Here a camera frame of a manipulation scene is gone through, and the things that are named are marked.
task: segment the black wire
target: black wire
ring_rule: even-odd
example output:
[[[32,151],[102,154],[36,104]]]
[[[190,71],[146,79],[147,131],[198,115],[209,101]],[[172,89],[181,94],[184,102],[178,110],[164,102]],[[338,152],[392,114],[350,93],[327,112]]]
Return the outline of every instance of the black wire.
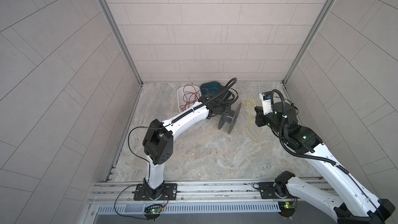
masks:
[[[351,180],[355,183],[355,185],[359,188],[359,190],[362,192],[362,194],[369,199],[369,201],[371,202],[371,204],[375,207],[376,211],[379,212],[380,217],[383,221],[383,223],[385,222],[383,215],[381,214],[380,210],[376,207],[376,205],[371,201],[371,199],[365,194],[365,192],[361,189],[361,187],[358,185],[358,183],[354,180],[354,178],[352,178],[349,174],[347,174],[347,176],[349,176],[351,178]]]
[[[123,216],[123,217],[131,217],[131,218],[139,219],[139,220],[146,220],[147,218],[140,218],[140,217],[134,217],[134,216],[129,216],[129,215],[122,215],[122,214],[119,214],[119,213],[117,212],[117,210],[116,210],[116,201],[117,201],[117,199],[119,198],[119,196],[120,196],[126,189],[128,189],[129,187],[137,186],[137,185],[138,185],[138,184],[133,184],[133,185],[130,185],[130,186],[126,187],[124,190],[122,190],[122,192],[120,192],[120,194],[116,197],[115,203],[113,204],[113,209],[114,209],[115,212],[116,212],[118,215],[120,215],[120,216]]]
[[[289,100],[289,99],[285,99],[285,100],[287,100],[288,102],[290,102],[290,104],[294,104],[291,100]]]

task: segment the metal track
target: metal track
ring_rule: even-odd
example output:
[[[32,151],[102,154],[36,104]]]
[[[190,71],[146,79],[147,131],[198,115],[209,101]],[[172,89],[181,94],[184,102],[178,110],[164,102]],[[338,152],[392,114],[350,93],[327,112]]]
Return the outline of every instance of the metal track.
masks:
[[[302,181],[324,190],[332,195],[337,195],[329,183],[317,177],[303,178]],[[264,202],[280,201],[275,196],[272,199],[261,199],[261,194],[253,188],[254,183],[273,182],[273,179],[245,179],[245,180],[212,180],[212,181],[171,181],[167,183],[177,184],[177,199],[173,202]],[[89,197],[89,204],[113,204],[116,197],[126,187],[141,182],[122,183],[97,183]],[[131,203],[134,198],[135,187],[132,186],[123,192],[117,203]],[[139,201],[140,203],[158,203],[162,201]]]

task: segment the black mounting plate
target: black mounting plate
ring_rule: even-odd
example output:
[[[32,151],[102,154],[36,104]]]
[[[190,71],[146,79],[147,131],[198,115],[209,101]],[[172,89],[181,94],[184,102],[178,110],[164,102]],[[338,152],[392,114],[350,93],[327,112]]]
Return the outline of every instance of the black mounting plate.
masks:
[[[260,190],[261,199],[275,199],[280,198],[275,193],[275,189],[273,187],[273,182],[260,182],[258,183],[258,187],[261,188],[263,191]],[[286,198],[294,198],[292,195],[288,195]]]
[[[169,197],[169,201],[173,201],[177,198],[177,184],[176,183],[165,183],[163,190],[166,191],[166,195]],[[145,194],[145,187],[143,183],[140,183],[137,185],[135,188],[134,192],[134,200],[135,201],[152,201],[151,198],[149,198],[148,194]],[[161,194],[157,201],[162,201],[164,200],[164,194]]]

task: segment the cable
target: cable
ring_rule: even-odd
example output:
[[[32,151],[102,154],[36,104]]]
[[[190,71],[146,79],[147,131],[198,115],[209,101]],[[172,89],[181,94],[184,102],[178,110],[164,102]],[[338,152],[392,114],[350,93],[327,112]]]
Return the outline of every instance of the cable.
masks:
[[[225,85],[225,88],[223,90],[221,90],[220,92],[216,93],[215,95],[213,95],[208,101],[206,101],[205,103],[202,103],[196,107],[194,107],[193,109],[189,109],[188,111],[182,113],[180,116],[176,117],[175,119],[172,120],[172,124],[176,123],[177,121],[179,121],[180,119],[182,119],[183,117],[187,116],[189,113],[193,112],[196,109],[199,109],[203,106],[205,106],[207,103],[211,102],[212,100],[214,100],[215,98],[217,98],[218,96],[222,95],[223,93],[227,92],[228,89],[230,89],[236,82],[237,82],[237,78],[234,77],[232,78],[229,82],[227,82],[227,84]]]
[[[140,218],[140,217],[134,217],[134,216],[129,216],[129,215],[122,215],[122,214],[119,214],[118,211],[116,210],[116,201],[117,201],[117,199],[119,198],[119,196],[120,196],[126,189],[128,189],[129,187],[137,186],[137,185],[138,185],[138,184],[133,184],[133,185],[130,185],[130,186],[126,187],[124,190],[122,190],[122,192],[120,192],[120,194],[116,197],[115,203],[113,204],[113,209],[114,209],[115,212],[116,212],[118,215],[120,215],[120,216],[123,216],[123,217],[131,217],[131,218],[139,219],[139,220],[146,220],[147,218]]]
[[[358,185],[358,183],[354,180],[354,178],[352,178],[349,174],[347,174],[347,176],[349,176],[351,178],[351,180],[355,183],[355,185],[359,188],[359,190],[362,192],[362,194],[369,199],[369,201],[371,202],[371,204],[375,207],[375,209],[379,212],[380,217],[383,221],[383,223],[385,222],[383,215],[381,214],[380,210],[376,207],[376,205],[371,201],[371,199],[365,194],[365,192],[361,189],[361,187]]]

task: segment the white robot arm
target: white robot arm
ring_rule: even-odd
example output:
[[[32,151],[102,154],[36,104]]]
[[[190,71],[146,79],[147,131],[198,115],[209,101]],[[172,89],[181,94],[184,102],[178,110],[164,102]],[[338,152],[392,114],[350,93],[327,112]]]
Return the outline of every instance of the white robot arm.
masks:
[[[148,130],[143,145],[149,161],[144,185],[152,199],[156,199],[162,192],[164,162],[172,155],[173,141],[194,123],[228,111],[226,102],[229,106],[232,103],[228,101],[230,94],[226,92],[229,92],[228,89],[235,82],[236,78],[232,79],[211,99],[201,97],[191,108],[175,117],[163,122],[154,120],[151,123],[152,129]],[[281,102],[274,104],[274,93],[279,95]],[[262,93],[260,97],[262,107],[256,107],[256,125],[270,127],[282,147],[291,155],[302,157],[313,165],[339,196],[312,187],[291,172],[283,172],[275,179],[276,195],[281,198],[288,195],[301,198],[339,224],[384,223],[391,216],[395,210],[394,205],[387,199],[379,199],[366,189],[337,161],[316,133],[299,125],[296,107],[285,103],[278,90]]]

